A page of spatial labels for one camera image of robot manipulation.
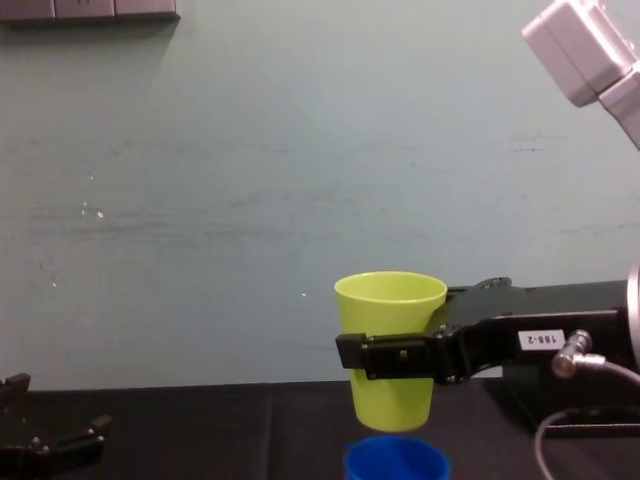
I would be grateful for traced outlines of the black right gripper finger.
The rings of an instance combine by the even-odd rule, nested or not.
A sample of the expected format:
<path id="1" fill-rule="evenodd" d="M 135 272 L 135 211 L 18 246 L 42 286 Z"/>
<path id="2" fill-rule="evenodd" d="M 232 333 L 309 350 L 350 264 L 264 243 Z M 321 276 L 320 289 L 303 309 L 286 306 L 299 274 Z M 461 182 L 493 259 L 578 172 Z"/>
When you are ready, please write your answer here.
<path id="1" fill-rule="evenodd" d="M 421 333 L 341 334 L 335 342 L 342 366 L 364 372 L 368 380 L 456 384 L 518 359 L 518 334 L 504 318 L 443 324 Z"/>

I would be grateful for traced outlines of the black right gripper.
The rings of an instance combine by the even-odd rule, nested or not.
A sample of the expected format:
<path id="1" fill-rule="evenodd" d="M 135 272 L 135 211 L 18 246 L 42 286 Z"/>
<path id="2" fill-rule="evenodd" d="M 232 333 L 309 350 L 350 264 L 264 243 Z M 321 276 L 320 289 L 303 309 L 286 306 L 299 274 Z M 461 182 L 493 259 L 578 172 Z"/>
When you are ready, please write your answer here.
<path id="1" fill-rule="evenodd" d="M 427 334 L 499 316 L 518 334 L 518 359 L 506 366 L 553 371 L 629 365 L 626 283 L 516 287 L 508 277 L 454 287 L 431 316 Z"/>

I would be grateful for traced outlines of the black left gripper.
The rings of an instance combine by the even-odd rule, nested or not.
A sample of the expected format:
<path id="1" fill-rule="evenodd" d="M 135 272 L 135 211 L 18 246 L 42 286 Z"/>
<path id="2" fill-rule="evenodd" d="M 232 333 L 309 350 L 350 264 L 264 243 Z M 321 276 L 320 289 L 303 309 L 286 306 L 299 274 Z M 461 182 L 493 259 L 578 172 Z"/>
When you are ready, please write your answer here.
<path id="1" fill-rule="evenodd" d="M 19 373 L 1 381 L 1 443 L 29 441 L 27 419 L 31 376 Z M 102 415 L 72 433 L 32 438 L 29 445 L 1 448 L 1 477 L 48 479 L 49 473 L 65 473 L 101 461 L 112 417 Z"/>

